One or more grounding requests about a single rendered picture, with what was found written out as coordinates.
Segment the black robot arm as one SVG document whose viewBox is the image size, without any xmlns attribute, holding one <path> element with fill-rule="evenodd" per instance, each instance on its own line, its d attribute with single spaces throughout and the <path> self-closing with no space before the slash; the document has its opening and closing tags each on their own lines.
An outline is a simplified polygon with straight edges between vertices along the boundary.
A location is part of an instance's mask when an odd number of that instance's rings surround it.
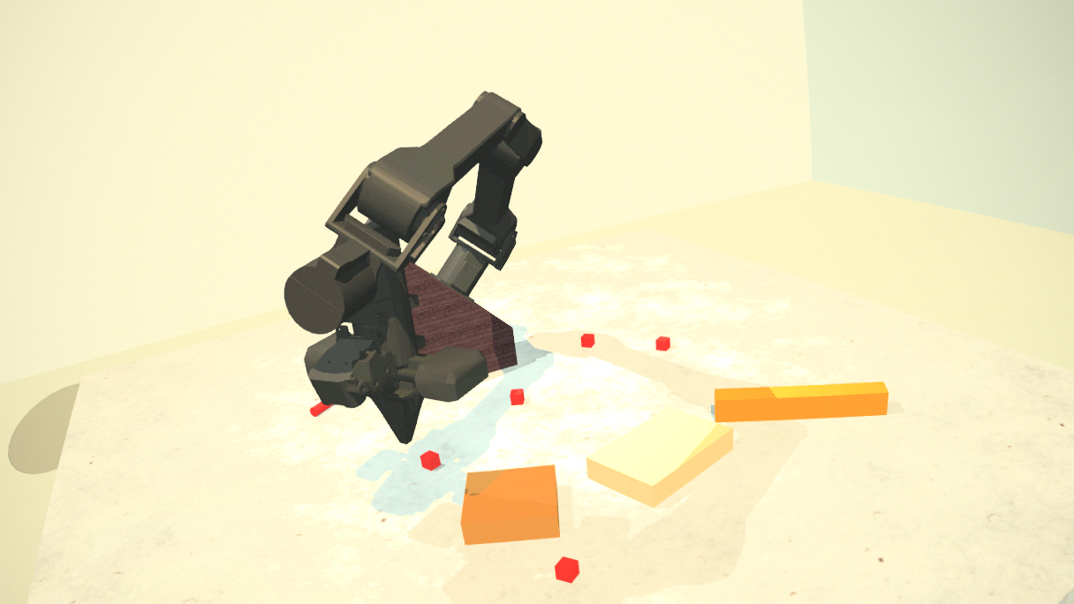
<svg viewBox="0 0 1074 604">
<path fill-rule="evenodd" d="M 518 234 L 509 208 L 514 178 L 543 142 L 541 128 L 521 109 L 495 91 L 481 91 L 466 113 L 422 147 L 400 147 L 371 162 L 324 224 L 338 236 L 331 251 L 287 277 L 285 310 L 295 323 L 310 335 L 334 329 L 337 335 L 307 375 L 322 404 L 359 407 L 397 374 L 376 326 L 365 326 L 365 336 L 352 336 L 342 323 L 371 302 L 407 289 L 404 268 L 416 264 L 441 231 L 452 186 L 477 164 L 474 200 L 448 236 L 456 247 L 437 276 L 429 275 L 474 302 L 469 293 L 488 264 L 505 267 Z M 357 221 L 353 208 L 367 221 Z M 401 239 L 407 243 L 403 251 Z"/>
</svg>

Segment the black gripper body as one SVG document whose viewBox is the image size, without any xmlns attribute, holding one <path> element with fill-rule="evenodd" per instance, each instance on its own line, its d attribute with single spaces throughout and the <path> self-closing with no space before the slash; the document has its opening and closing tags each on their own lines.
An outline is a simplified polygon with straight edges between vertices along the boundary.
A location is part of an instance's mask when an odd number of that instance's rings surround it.
<svg viewBox="0 0 1074 604">
<path fill-rule="evenodd" d="M 417 389 L 426 399 L 456 402 L 488 377 L 487 360 L 478 350 L 450 346 L 434 355 L 418 353 L 426 346 L 426 337 L 417 336 L 413 328 L 412 310 L 418 305 L 418 294 L 409 294 L 407 288 L 393 298 L 371 302 L 345 322 L 352 323 L 352 336 L 365 336 L 365 326 L 382 332 L 397 369 L 393 388 Z M 307 348 L 306 375 L 336 339 L 333 333 Z"/>
</svg>

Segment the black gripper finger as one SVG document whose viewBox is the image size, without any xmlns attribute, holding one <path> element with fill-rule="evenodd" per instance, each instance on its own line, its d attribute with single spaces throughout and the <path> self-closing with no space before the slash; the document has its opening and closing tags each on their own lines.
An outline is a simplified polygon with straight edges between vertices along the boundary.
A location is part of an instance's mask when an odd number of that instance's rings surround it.
<svg viewBox="0 0 1074 604">
<path fill-rule="evenodd" d="M 392 376 L 388 379 L 388 382 L 386 382 L 386 385 L 382 387 L 382 389 L 380 389 L 379 392 L 368 392 L 367 397 L 369 397 L 373 403 L 376 404 L 376 407 L 380 411 L 380 414 L 382 414 L 382 416 L 386 418 L 387 425 L 391 427 L 391 430 L 393 431 L 395 437 L 397 437 L 400 442 L 402 442 L 397 429 L 397 422 L 395 422 L 395 415 L 393 412 L 392 402 L 386 399 L 386 397 L 380 396 L 380 392 L 383 392 L 392 385 L 391 380 Z"/>
<path fill-rule="evenodd" d="M 380 396 L 392 402 L 395 422 L 404 444 L 409 444 L 413 438 L 413 431 L 420 415 L 424 396 L 417 390 L 397 389 L 391 385 Z"/>
</svg>

